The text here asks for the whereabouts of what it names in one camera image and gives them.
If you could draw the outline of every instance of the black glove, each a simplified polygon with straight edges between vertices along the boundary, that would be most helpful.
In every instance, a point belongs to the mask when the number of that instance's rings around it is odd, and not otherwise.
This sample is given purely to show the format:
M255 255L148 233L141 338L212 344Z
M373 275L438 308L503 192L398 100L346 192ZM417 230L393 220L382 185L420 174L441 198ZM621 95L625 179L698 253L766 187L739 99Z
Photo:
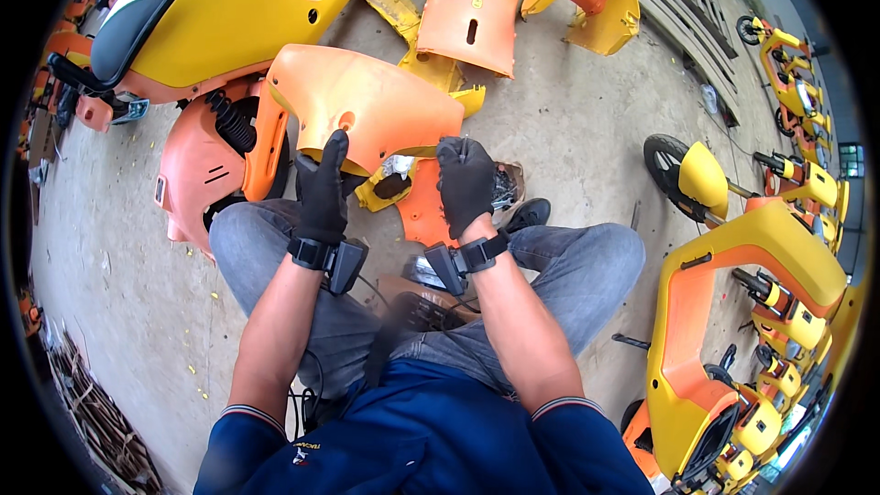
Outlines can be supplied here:
M308 155L299 154L297 168L297 199L302 201L299 225L293 235L338 245L345 239L348 207L345 199L366 181L365 176L342 174L340 167L348 153L348 135L334 132L324 146L318 164Z
M457 239L479 215L492 213L495 163L478 141L457 136L440 140L437 190L443 200L449 237Z

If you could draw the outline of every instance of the black shoe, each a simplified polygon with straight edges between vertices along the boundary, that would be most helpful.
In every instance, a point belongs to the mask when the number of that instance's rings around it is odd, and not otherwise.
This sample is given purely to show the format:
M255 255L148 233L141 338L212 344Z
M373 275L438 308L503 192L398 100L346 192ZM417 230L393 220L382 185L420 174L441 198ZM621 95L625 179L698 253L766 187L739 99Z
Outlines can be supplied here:
M513 213L504 231L512 234L528 226L545 226L548 220L550 220L550 201L544 198L529 199Z

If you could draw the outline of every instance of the concrete floor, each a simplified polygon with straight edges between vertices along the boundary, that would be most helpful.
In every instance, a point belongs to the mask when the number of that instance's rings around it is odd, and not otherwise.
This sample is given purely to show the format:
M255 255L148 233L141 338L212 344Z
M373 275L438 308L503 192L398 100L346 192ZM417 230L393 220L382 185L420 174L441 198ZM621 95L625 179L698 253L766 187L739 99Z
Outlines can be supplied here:
M424 0L414 0L424 4ZM723 0L732 23L745 6ZM718 115L702 107L697 83L680 56L644 23L618 54L604 58L561 42L574 6L557 0L517 23L516 80L465 66L470 83L488 86L486 103L462 133L495 159L518 160L530 197L549 198L551 223L629 225L641 201L638 232L647 250L643 275L626 304L581 356L588 397L619 422L644 396L644 353L611 342L611 334L647 339L654 319L656 279L666 253L705 226L678 213L650 180L642 144L655 132L707 143L725 173L744 187L761 187L759 169L737 149ZM322 44L358 50L396 63L402 39L361 0L352 0ZM734 60L742 126L730 136L749 154L790 149L774 128L754 65L739 41ZM33 277L47 317L66 325L87 354L94 375L138 430L173 491L190 492L210 427L226 405L245 316L219 271L200 252L165 237L167 218L152 203L165 137L178 110L151 107L140 122L107 134L78 122L60 143L42 191L33 241ZM293 184L288 195L292 195ZM731 216L742 213L734 198ZM394 207L377 214L352 206L347 234L371 246L368 279L399 273L421 251L402 238ZM358 287L356 296L369 295ZM730 342L739 347L734 377L754 367L756 337L737 334L751 303L726 271L716 278L715 303L703 361L717 361Z

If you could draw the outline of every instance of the jeans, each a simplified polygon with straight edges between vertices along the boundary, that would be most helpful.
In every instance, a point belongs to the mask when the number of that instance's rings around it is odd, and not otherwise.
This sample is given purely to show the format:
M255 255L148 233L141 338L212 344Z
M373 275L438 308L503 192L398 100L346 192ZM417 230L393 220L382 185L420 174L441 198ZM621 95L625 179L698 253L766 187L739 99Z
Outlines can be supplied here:
M245 315L250 316L284 258L300 208L301 203L287 199L236 203L214 218L211 249ZM559 322L574 356L613 317L645 262L642 240L619 224L533 225L511 234L508 248L520 267L539 272L532 288ZM372 311L347 294L319 291L308 349L320 360L325 398L344 395L363 376L363 363L380 325ZM447 333L407 332L390 358L446 365L493 390L513 391L482 320ZM314 359L304 357L298 374L302 384L317 388Z

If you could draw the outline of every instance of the window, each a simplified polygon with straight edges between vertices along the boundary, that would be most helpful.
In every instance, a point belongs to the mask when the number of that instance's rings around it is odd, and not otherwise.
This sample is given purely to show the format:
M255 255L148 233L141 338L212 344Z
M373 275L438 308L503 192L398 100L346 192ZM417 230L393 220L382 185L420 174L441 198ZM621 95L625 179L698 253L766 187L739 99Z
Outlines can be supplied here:
M865 177L865 152L859 144L840 144L841 178Z

